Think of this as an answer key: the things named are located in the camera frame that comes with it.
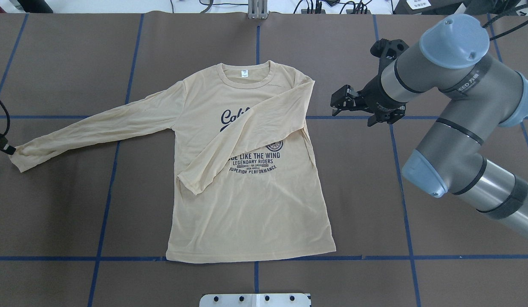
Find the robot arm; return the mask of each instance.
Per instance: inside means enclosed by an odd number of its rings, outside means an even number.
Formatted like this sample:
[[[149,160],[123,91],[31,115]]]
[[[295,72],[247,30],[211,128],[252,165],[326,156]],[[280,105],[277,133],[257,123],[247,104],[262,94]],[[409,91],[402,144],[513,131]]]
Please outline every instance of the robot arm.
[[[479,212],[528,237],[528,183],[478,151],[497,126],[528,116],[528,81],[487,54],[489,39],[478,20],[451,15],[416,45],[381,40],[378,75],[363,90],[349,86],[332,95],[342,110],[374,113],[368,126],[393,124],[405,104],[437,87],[451,101],[414,150],[402,175],[431,196],[459,196]]]

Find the beige shirt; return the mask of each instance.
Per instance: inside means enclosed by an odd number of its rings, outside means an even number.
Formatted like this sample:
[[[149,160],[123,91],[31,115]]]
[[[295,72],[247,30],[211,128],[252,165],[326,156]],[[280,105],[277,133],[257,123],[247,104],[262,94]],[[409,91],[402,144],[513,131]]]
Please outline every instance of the beige shirt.
[[[18,146],[10,159],[23,172],[69,149],[172,129],[168,260],[264,261],[332,252],[305,122],[313,84],[272,61],[218,64]]]

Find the gray robot arm segment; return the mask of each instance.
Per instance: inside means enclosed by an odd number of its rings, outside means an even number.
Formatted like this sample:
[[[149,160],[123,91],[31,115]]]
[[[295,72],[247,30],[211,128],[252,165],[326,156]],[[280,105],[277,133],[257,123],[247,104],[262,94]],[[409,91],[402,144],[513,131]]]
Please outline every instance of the gray robot arm segment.
[[[528,81],[487,55],[488,45],[474,43],[488,37],[469,19],[447,17],[381,75],[383,89],[397,101],[408,102],[433,87],[451,98],[402,175],[434,197],[456,194],[528,237],[528,183],[478,153],[494,128],[528,116]],[[462,27],[451,29],[459,23]],[[452,35],[449,40],[444,33]],[[459,41],[465,33],[473,35]]]

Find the black cable clip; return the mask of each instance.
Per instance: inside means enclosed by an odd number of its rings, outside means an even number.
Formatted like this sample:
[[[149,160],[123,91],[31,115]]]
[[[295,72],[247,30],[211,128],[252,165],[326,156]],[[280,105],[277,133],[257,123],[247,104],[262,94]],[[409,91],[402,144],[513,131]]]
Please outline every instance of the black cable clip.
[[[13,155],[16,152],[15,147],[8,145],[8,140],[3,134],[0,134],[0,151],[7,155]]]

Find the shirt hem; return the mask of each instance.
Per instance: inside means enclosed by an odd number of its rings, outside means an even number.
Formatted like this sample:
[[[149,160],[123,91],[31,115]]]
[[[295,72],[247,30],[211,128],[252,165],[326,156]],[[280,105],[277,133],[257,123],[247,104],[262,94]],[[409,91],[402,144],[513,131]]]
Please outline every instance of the shirt hem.
[[[285,260],[303,256],[319,255],[322,253],[335,252],[336,246],[326,247],[317,250],[302,250],[302,251],[288,251],[288,252],[270,252],[259,253],[254,255],[209,255],[201,253],[186,253],[186,252],[166,252],[166,259],[169,261],[180,261],[188,264],[215,264],[219,262],[253,262],[253,261],[270,261],[270,260]]]

